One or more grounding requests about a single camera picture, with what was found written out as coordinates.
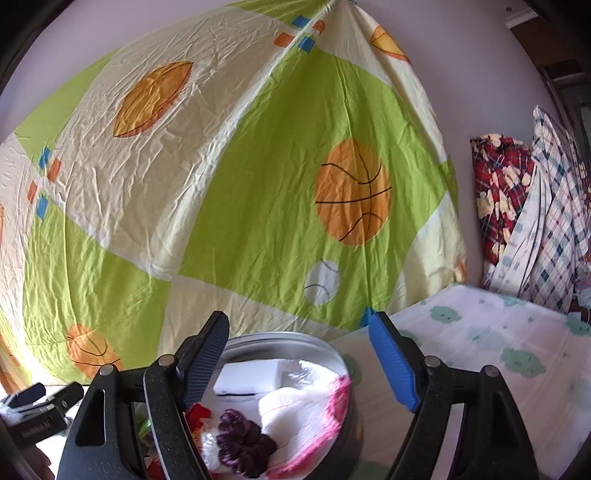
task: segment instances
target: green and cream bedsheet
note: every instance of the green and cream bedsheet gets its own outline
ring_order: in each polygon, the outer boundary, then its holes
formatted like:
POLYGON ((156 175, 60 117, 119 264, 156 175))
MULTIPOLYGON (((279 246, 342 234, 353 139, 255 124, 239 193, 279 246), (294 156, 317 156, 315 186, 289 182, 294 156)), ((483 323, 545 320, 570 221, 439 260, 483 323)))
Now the green and cream bedsheet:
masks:
POLYGON ((0 157, 5 381, 145 365, 214 309, 232 335, 336 337, 465 276, 430 103, 348 1, 244 0, 148 34, 0 157))

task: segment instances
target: bedsheet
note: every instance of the bedsheet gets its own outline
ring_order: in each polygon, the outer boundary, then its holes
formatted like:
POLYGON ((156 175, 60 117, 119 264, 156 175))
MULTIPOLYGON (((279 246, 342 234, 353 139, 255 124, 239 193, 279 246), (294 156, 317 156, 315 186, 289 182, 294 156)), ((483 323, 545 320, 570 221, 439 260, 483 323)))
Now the bedsheet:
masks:
MULTIPOLYGON (((496 365, 515 398, 540 472, 558 478, 591 432, 591 325, 573 316, 487 290, 452 285, 390 315, 425 355, 480 371, 496 365)), ((412 414, 396 402, 367 328, 338 338, 352 372, 363 422, 355 479, 382 480, 398 453, 412 414)), ((462 422, 453 406, 433 480, 449 473, 462 422)))
POLYGON ((245 0, 148 34, 0 158, 11 388, 149 364, 216 309, 233 336, 334 338, 465 278, 431 105, 348 1, 245 0))

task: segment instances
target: orange square pattern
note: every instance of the orange square pattern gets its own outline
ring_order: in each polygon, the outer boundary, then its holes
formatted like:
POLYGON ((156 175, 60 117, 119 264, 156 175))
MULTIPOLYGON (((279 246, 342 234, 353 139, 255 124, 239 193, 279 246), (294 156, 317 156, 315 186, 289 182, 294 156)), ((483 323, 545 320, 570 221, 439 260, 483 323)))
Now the orange square pattern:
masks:
POLYGON ((56 178, 57 178, 57 174, 60 172, 60 168, 61 168, 61 162, 60 160, 56 157, 53 159, 53 163, 51 164, 50 169, 47 171, 47 179, 54 183, 56 178))
POLYGON ((318 20, 312 28, 314 30, 316 30, 318 32, 318 34, 320 35, 320 34, 322 34, 324 29, 326 28, 326 24, 324 23, 324 21, 318 20))
POLYGON ((29 200, 29 202, 33 203, 33 200, 35 200, 35 194, 37 193, 37 184, 32 181, 31 185, 29 186, 29 191, 27 193, 27 200, 29 200))
POLYGON ((293 35, 289 35, 289 33, 281 32, 273 43, 275 45, 277 45, 278 47, 285 48, 290 45, 290 43, 293 39, 294 39, 293 35))

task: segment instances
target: orange basketball pattern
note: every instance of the orange basketball pattern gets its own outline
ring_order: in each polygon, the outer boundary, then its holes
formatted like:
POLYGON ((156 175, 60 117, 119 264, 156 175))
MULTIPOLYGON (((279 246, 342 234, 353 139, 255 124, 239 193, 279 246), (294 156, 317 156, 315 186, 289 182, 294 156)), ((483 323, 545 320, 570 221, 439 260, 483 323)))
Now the orange basketball pattern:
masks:
POLYGON ((316 178, 316 210, 324 227, 345 245, 362 245, 388 219, 392 186, 371 147, 348 138, 334 147, 316 178))
POLYGON ((153 126, 183 90, 192 67, 192 61, 174 61, 136 83, 117 113, 113 136, 133 137, 153 126))
POLYGON ((410 62, 408 57, 400 49, 394 39, 384 30, 381 25, 378 25, 374 33, 372 33, 369 42, 378 50, 383 51, 387 56, 393 59, 410 62))
POLYGON ((454 273, 456 276, 456 281, 458 283, 466 283, 467 282, 468 267, 467 267, 465 258, 456 259, 456 269, 455 269, 454 273))
POLYGON ((2 348, 7 354, 8 354, 8 358, 11 360, 11 362, 18 368, 21 367, 21 363, 17 360, 17 357, 15 357, 10 348, 8 348, 8 344, 5 342, 4 338, 2 337, 2 335, 0 334, 0 348, 2 348))
POLYGON ((0 385, 2 385, 2 388, 8 395, 22 390, 22 388, 14 381, 12 375, 7 374, 2 370, 0 370, 0 385))
POLYGON ((111 348, 105 337, 81 323, 68 328, 66 346, 68 355, 76 368, 88 378, 94 378, 104 364, 115 364, 117 369, 124 369, 121 358, 111 348))

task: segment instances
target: white wall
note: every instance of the white wall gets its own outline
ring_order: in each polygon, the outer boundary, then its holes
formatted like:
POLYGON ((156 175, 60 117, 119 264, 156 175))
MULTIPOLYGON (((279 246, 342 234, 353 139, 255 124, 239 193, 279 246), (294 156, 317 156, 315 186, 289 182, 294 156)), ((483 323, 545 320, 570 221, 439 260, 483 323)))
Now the white wall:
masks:
MULTIPOLYGON (((469 140, 498 132, 530 142, 534 106, 554 112, 536 69, 493 1, 358 2, 410 57, 438 116, 460 186, 460 221, 474 284, 482 254, 469 140)), ((75 0, 33 44, 0 96, 0 138, 94 60, 155 28, 224 3, 75 0)))

